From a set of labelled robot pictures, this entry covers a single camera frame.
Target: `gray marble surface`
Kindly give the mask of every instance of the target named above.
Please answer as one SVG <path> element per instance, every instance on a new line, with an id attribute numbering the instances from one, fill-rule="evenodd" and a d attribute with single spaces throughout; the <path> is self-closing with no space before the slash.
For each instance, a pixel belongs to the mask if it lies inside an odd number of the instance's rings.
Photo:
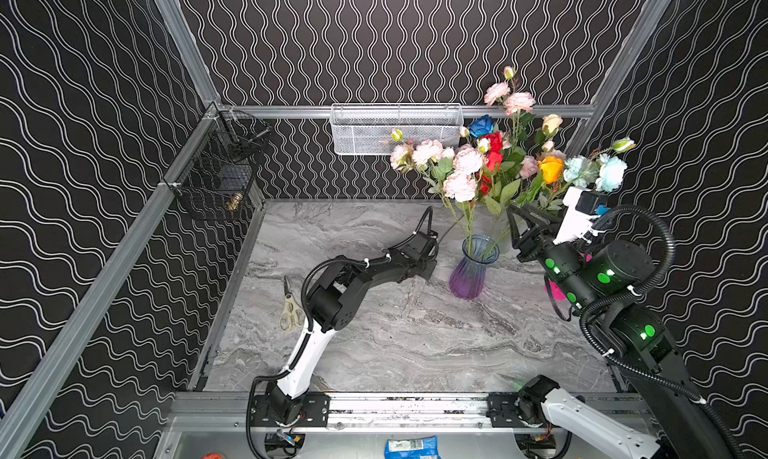
<path id="1" fill-rule="evenodd" d="M 454 222 L 435 205 L 432 228 Z M 230 315 L 207 391 L 245 391 L 257 374 L 278 371 L 299 331 L 285 334 L 283 275 L 295 295 L 315 265 L 344 254 L 376 257 L 404 239 L 427 204 L 272 202 Z M 478 220 L 475 232 L 490 227 Z M 331 341 L 312 379 L 326 391 L 516 391 L 544 374 L 576 391 L 615 391 L 604 359 L 576 321 L 552 311 L 538 264 L 515 251 L 488 269 L 475 301 L 456 298 L 448 278 L 462 257 L 457 226 L 440 244 L 430 281 L 371 289 L 355 319 Z"/>

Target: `wire mesh basket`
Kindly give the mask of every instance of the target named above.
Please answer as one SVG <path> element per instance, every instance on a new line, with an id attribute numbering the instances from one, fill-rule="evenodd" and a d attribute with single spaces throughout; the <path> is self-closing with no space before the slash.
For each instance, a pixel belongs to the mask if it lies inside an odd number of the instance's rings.
<path id="1" fill-rule="evenodd" d="M 389 156 L 398 143 L 393 128 L 417 144 L 437 139 L 457 146 L 464 117 L 459 104 L 333 104 L 330 124 L 336 154 Z"/>
<path id="2" fill-rule="evenodd" d="M 172 187 L 187 213 L 202 221 L 248 219 L 254 211 L 249 196 L 256 176 L 253 156 L 269 133 L 268 127 L 252 136 L 209 131 Z"/>

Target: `purple glass vase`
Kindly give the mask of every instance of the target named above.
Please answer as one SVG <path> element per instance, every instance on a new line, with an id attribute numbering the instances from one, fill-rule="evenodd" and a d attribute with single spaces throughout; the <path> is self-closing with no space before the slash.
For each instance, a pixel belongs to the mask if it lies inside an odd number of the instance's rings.
<path id="1" fill-rule="evenodd" d="M 485 269 L 498 259 L 498 246 L 487 235 L 473 235 L 472 247 L 469 239 L 464 239 L 462 251 L 464 259 L 453 270 L 448 283 L 456 297 L 473 300 L 482 292 Z"/>

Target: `white wire basket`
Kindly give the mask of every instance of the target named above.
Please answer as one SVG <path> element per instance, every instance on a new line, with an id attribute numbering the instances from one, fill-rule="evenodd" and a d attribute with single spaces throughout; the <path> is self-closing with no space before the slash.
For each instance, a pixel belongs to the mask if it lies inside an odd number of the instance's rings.
<path id="1" fill-rule="evenodd" d="M 459 104 L 333 104 L 330 123 L 336 154 L 389 156 L 398 144 L 393 128 L 402 131 L 403 141 L 457 146 L 464 116 Z"/>

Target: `black wire basket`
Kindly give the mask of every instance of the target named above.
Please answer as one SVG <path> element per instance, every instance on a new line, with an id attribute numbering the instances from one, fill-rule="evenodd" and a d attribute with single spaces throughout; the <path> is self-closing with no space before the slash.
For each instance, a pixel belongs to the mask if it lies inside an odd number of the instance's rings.
<path id="1" fill-rule="evenodd" d="M 250 198 L 256 176 L 254 155 L 261 151 L 270 128 L 250 136 L 223 130 L 208 132 L 187 164 L 183 179 L 172 187 L 179 202 L 200 221 L 231 222 L 254 213 Z"/>

